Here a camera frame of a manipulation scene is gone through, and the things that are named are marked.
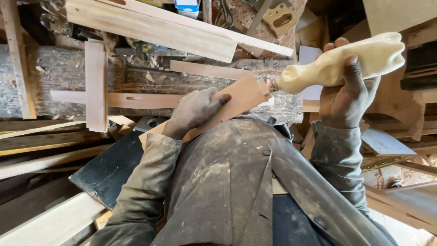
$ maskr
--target plastic squeeze bottle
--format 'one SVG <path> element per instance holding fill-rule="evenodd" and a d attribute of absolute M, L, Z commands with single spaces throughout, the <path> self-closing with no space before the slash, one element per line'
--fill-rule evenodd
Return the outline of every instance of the plastic squeeze bottle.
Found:
<path fill-rule="evenodd" d="M 269 88 L 297 94 L 312 85 L 342 85 L 343 61 L 349 54 L 358 55 L 363 79 L 388 74 L 404 65 L 404 49 L 399 33 L 381 33 L 325 52 L 308 65 L 290 65 L 269 82 Z"/>

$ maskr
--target hand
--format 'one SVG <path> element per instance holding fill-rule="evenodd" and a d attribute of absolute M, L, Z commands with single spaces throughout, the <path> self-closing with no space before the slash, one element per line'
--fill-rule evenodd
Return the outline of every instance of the hand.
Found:
<path fill-rule="evenodd" d="M 328 43 L 324 52 L 349 44 L 345 38 Z M 375 98 L 381 76 L 363 80 L 358 55 L 344 60 L 344 85 L 323 87 L 320 94 L 320 119 L 325 126 L 351 129 L 358 126 L 364 112 Z"/>
<path fill-rule="evenodd" d="M 211 87 L 185 95 L 174 109 L 162 134 L 182 140 L 189 130 L 208 122 L 223 105 L 231 100 L 231 95 L 224 94 L 211 102 L 212 95 L 218 91 L 217 88 Z"/>

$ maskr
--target jacket sleeve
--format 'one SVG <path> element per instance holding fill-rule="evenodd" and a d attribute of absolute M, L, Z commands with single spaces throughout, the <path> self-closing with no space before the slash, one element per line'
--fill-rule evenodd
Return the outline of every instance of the jacket sleeve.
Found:
<path fill-rule="evenodd" d="M 112 216 L 94 234 L 91 245 L 150 245 L 181 145 L 181 140 L 161 134 L 147 136 L 140 163 L 121 188 Z"/>
<path fill-rule="evenodd" d="M 363 157 L 359 127 L 334 129 L 324 126 L 320 120 L 313 121 L 311 126 L 316 141 L 310 163 L 354 207 L 370 218 L 364 179 L 360 176 Z"/>

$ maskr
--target person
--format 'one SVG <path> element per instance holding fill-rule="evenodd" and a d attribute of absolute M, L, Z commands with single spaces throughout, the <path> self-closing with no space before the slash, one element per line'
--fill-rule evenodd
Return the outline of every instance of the person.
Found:
<path fill-rule="evenodd" d="M 344 38 L 324 51 L 346 45 Z M 144 155 L 91 245 L 391 246 L 369 216 L 360 177 L 358 124 L 380 77 L 363 80 L 358 56 L 344 61 L 343 86 L 323 88 L 308 160 L 289 132 L 252 115 L 223 122 L 182 148 L 182 138 L 230 99 L 216 88 L 181 99 Z M 272 195 L 272 176 L 289 194 Z M 165 200 L 166 224 L 157 233 Z"/>

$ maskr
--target workbench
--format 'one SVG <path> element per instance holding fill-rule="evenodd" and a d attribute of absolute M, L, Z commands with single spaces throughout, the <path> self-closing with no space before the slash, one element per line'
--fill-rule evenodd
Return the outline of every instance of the workbench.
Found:
<path fill-rule="evenodd" d="M 26 50 L 27 63 L 32 91 L 35 96 L 37 115 L 84 116 L 85 105 L 67 102 L 53 102 L 50 90 L 84 91 L 84 51 L 40 46 L 37 49 Z M 180 57 L 159 58 L 159 63 L 169 67 L 170 59 Z M 226 66 L 238 69 L 257 71 L 255 77 L 272 78 L 288 65 L 295 62 L 289 60 L 252 60 L 234 58 L 230 64 L 217 62 L 210 59 L 201 59 L 198 63 Z M 21 117 L 20 104 L 16 90 L 14 73 L 7 45 L 0 45 L 0 117 Z M 108 91 L 130 93 L 158 93 L 158 94 L 187 94 L 193 90 L 202 90 L 211 86 L 219 90 L 234 83 L 233 80 L 215 77 L 206 77 L 187 74 L 185 78 L 167 76 L 162 82 L 156 83 L 146 79 L 146 73 L 128 72 L 126 81 L 123 82 L 121 68 L 110 64 L 108 67 Z M 290 95 L 284 92 L 275 92 L 275 106 L 257 106 L 251 110 L 255 113 L 269 113 L 279 121 L 300 123 L 303 118 L 302 99 L 300 95 Z M 124 116 L 171 116 L 172 109 L 123 109 L 109 108 L 109 115 Z"/>

